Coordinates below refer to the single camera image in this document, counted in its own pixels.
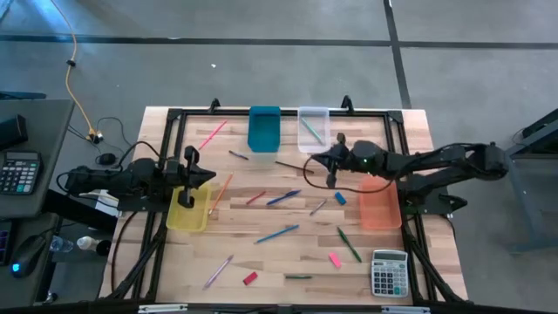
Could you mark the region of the black keyboard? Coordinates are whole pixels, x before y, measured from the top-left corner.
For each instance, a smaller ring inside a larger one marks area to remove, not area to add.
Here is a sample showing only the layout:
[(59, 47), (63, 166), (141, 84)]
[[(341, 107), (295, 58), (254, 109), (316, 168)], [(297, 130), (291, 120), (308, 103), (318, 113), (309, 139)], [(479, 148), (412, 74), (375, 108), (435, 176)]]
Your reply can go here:
[(11, 220), (0, 221), (0, 266), (9, 263), (12, 247), (13, 222)]

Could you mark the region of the blue pen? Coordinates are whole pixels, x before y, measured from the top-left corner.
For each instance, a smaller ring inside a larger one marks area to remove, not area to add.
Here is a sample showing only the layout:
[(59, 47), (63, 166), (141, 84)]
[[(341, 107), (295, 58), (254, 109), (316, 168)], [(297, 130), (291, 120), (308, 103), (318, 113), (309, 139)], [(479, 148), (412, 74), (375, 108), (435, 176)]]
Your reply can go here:
[(298, 189), (298, 190), (291, 190), (291, 191), (289, 191), (289, 192), (288, 192), (287, 194), (285, 194), (285, 195), (276, 197), (276, 198), (272, 199), (271, 201), (268, 201), (268, 202), (266, 203), (266, 206), (272, 206), (272, 205), (274, 205), (274, 204), (276, 204), (276, 203), (278, 203), (278, 202), (280, 202), (280, 201), (287, 200), (287, 199), (289, 199), (289, 198), (291, 198), (291, 197), (294, 197), (294, 196), (298, 195), (300, 192), (301, 192), (300, 189)]

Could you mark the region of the clear water bottle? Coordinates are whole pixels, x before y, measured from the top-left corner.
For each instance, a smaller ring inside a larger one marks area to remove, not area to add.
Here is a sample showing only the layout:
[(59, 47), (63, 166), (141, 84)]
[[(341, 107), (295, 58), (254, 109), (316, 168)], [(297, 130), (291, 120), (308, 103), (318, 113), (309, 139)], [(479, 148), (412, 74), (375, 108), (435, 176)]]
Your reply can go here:
[(60, 236), (53, 236), (50, 244), (51, 252), (69, 253), (73, 250), (73, 242)]

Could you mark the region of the blue pencil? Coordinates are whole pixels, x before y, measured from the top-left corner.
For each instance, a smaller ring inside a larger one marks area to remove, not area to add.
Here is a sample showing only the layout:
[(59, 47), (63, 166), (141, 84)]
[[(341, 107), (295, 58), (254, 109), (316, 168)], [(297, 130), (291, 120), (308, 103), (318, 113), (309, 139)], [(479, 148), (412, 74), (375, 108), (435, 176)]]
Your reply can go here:
[(256, 241), (254, 242), (254, 244), (259, 244), (259, 243), (262, 243), (262, 242), (266, 242), (266, 241), (268, 241), (268, 240), (271, 240), (271, 239), (273, 239), (273, 238), (276, 238), (276, 237), (278, 237), (278, 236), (281, 236), (281, 235), (283, 235), (283, 234), (285, 234), (285, 233), (288, 233), (288, 232), (290, 232), (290, 231), (299, 229), (299, 227), (300, 227), (300, 225), (297, 224), (297, 225), (292, 225), (292, 226), (289, 226), (289, 227), (287, 227), (287, 228), (278, 230), (278, 231), (276, 231), (276, 232), (274, 232), (274, 233), (272, 233), (272, 234), (266, 235), (266, 236), (264, 236), (264, 237), (262, 237), (262, 238), (256, 240)]

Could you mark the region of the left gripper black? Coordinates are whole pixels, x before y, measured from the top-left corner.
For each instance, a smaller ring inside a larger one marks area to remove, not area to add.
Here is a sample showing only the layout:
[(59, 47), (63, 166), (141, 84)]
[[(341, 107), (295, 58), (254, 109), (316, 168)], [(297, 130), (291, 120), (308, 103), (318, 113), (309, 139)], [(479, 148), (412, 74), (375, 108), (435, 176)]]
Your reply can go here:
[(177, 157), (167, 160), (165, 175), (167, 185), (172, 188), (183, 187), (179, 192), (178, 203), (184, 208), (194, 206), (194, 198), (191, 190), (198, 189), (207, 181), (216, 176), (216, 172), (197, 166), (200, 154), (193, 146), (187, 146), (184, 150), (186, 166), (180, 163)]

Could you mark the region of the pink pencil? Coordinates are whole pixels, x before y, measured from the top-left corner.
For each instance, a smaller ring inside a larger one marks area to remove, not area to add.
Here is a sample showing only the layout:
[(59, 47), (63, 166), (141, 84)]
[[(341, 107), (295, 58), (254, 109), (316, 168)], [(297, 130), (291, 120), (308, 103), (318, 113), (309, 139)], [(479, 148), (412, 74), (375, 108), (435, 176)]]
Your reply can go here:
[(200, 149), (200, 150), (203, 149), (203, 148), (208, 144), (208, 142), (209, 142), (211, 139), (213, 139), (213, 137), (214, 137), (218, 132), (220, 132), (220, 130), (221, 130), (227, 123), (228, 123), (228, 121), (227, 121), (226, 119), (223, 120), (222, 123), (220, 123), (220, 125), (219, 125), (218, 127), (216, 127), (216, 128), (212, 131), (212, 133), (209, 134), (208, 137), (207, 137), (204, 141), (202, 141), (202, 143), (199, 145), (198, 149)]

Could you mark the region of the black computer mouse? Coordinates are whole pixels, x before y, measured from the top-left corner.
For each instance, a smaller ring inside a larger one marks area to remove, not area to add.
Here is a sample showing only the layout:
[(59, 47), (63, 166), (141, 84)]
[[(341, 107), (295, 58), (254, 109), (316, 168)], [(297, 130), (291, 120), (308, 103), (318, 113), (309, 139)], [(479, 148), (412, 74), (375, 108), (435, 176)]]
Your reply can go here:
[(15, 278), (29, 276), (36, 268), (45, 246), (46, 240), (43, 235), (32, 235), (24, 240), (14, 253), (10, 273)]

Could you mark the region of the translucent purple pen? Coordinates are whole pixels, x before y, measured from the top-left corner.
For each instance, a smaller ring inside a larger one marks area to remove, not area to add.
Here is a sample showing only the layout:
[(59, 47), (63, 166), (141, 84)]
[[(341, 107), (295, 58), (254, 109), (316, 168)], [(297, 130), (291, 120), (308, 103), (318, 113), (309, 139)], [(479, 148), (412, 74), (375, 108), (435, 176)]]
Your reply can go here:
[(202, 287), (203, 290), (207, 290), (211, 287), (213, 282), (217, 279), (217, 277), (223, 272), (223, 270), (230, 264), (233, 260), (234, 255), (230, 255), (215, 271), (215, 273), (205, 282), (204, 286)]

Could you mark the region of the green pen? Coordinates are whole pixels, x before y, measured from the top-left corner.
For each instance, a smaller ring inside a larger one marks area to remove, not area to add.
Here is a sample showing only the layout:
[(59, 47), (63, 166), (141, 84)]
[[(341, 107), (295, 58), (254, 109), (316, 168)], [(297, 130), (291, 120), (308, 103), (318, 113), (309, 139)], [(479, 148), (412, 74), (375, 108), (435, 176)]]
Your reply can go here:
[(351, 244), (349, 238), (347, 237), (347, 235), (343, 232), (343, 230), (340, 227), (337, 227), (337, 233), (340, 236), (341, 240), (343, 241), (343, 243), (348, 247), (348, 249), (350, 250), (351, 254), (355, 257), (355, 259), (361, 263), (363, 261), (362, 257), (358, 254), (357, 250), (355, 249), (355, 247)]

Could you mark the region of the black desk calculator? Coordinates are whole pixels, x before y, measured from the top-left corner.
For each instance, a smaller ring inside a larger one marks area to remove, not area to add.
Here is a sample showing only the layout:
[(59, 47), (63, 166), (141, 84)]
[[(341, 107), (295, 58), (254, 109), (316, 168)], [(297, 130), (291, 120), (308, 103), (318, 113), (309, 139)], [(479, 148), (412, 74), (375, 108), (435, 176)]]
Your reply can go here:
[(0, 195), (32, 195), (42, 170), (35, 151), (7, 151), (0, 167)]

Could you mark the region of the thin dark brown pencil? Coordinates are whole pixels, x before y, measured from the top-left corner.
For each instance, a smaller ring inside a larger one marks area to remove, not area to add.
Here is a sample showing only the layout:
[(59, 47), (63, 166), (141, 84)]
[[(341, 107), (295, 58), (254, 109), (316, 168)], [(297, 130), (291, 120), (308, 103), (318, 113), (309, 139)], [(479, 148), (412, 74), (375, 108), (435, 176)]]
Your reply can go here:
[(281, 162), (281, 161), (279, 161), (279, 160), (275, 160), (275, 164), (278, 164), (278, 165), (280, 165), (280, 166), (285, 166), (285, 167), (293, 168), (293, 169), (300, 170), (300, 171), (304, 171), (304, 170), (305, 170), (308, 174), (314, 174), (314, 173), (315, 173), (314, 171), (305, 169), (304, 167), (299, 167), (299, 166), (291, 165), (291, 164), (289, 164), (289, 163)]

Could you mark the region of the white bottle black cap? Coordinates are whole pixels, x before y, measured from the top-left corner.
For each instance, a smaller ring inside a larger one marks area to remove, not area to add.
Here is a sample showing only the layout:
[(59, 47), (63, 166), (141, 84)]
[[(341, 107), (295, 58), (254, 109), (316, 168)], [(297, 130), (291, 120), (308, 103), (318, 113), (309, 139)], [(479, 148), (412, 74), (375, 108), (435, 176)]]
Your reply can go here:
[(76, 244), (80, 249), (93, 251), (99, 256), (108, 256), (112, 246), (109, 240), (98, 240), (90, 236), (80, 237)]

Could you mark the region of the teal plastic bin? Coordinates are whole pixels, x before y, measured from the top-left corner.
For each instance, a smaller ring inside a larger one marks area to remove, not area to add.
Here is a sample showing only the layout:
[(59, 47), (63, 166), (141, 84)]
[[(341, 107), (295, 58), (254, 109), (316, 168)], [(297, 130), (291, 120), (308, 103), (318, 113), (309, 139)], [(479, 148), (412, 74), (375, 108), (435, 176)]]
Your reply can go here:
[(255, 153), (275, 153), (281, 143), (281, 109), (252, 106), (249, 109), (248, 146)]

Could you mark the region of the orange pencil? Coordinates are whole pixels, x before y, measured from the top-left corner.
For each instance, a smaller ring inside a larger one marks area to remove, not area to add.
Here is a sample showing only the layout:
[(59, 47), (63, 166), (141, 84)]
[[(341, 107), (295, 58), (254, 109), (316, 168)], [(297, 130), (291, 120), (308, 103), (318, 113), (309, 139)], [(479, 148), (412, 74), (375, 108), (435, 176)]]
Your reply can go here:
[(221, 199), (222, 199), (222, 196), (224, 195), (224, 193), (225, 193), (226, 190), (228, 189), (228, 185), (229, 185), (230, 182), (232, 181), (233, 177), (234, 177), (234, 172), (233, 172), (233, 173), (230, 173), (229, 176), (228, 176), (228, 178), (227, 178), (227, 179), (225, 180), (225, 182), (223, 183), (222, 189), (221, 189), (221, 191), (219, 192), (219, 194), (217, 195), (217, 198), (215, 199), (213, 206), (212, 206), (211, 209), (209, 209), (209, 211), (208, 211), (208, 215), (213, 214), (213, 212), (216, 210), (217, 206), (219, 205), (219, 203), (220, 203), (220, 201), (221, 201)]

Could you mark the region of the yellow plastic bin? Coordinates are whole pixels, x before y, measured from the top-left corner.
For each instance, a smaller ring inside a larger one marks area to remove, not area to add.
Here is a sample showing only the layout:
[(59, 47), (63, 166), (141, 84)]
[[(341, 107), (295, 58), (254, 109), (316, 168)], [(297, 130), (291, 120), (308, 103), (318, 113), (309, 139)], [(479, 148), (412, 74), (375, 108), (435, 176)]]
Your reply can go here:
[(198, 189), (192, 189), (194, 206), (185, 208), (178, 203), (179, 193), (184, 188), (175, 188), (170, 202), (166, 226), (171, 230), (189, 233), (203, 232), (208, 222), (208, 211), (213, 189), (209, 183), (204, 183)]

